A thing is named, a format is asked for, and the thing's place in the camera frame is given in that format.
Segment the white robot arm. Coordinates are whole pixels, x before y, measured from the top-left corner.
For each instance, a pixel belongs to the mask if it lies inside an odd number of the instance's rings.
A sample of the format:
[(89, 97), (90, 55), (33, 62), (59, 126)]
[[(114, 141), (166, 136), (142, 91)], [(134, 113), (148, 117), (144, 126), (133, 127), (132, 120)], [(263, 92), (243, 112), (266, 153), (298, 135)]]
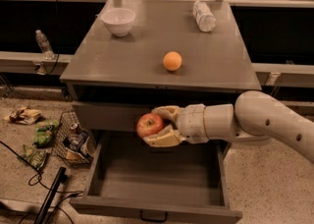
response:
[(260, 91), (241, 94), (234, 104), (161, 106), (152, 113), (170, 124), (143, 140), (153, 147), (209, 140), (248, 145), (278, 140), (314, 162), (314, 122)]

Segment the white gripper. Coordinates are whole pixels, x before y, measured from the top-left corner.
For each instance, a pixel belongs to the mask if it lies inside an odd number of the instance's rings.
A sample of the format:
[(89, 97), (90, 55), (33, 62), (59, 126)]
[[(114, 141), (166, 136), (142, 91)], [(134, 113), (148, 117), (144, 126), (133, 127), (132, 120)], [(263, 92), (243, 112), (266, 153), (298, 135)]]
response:
[(205, 143), (208, 138), (204, 126), (204, 111), (203, 104), (188, 105), (184, 109), (177, 105), (156, 107), (152, 113), (165, 122), (176, 124), (178, 130), (169, 125), (143, 140), (152, 147), (172, 147), (179, 145), (184, 139), (191, 144)]

